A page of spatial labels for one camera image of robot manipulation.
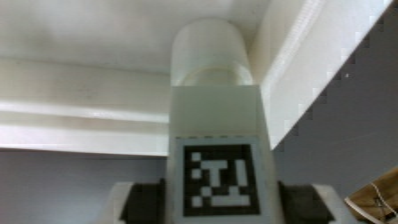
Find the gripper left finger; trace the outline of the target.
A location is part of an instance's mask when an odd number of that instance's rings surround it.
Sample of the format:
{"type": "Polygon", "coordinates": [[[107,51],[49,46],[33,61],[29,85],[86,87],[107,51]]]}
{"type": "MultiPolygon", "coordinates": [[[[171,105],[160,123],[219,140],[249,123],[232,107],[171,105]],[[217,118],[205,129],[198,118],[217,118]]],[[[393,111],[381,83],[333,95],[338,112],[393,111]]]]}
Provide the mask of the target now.
{"type": "Polygon", "coordinates": [[[166,183],[121,182],[105,204],[105,224],[164,224],[166,183]]]}

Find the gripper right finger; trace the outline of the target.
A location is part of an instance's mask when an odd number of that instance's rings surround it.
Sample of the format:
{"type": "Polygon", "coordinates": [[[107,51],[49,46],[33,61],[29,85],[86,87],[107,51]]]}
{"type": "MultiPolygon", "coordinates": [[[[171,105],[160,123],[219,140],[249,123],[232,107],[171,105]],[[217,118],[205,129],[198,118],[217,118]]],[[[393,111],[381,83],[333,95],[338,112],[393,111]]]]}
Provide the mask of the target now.
{"type": "Polygon", "coordinates": [[[359,224],[331,185],[279,183],[287,224],[359,224]]]}

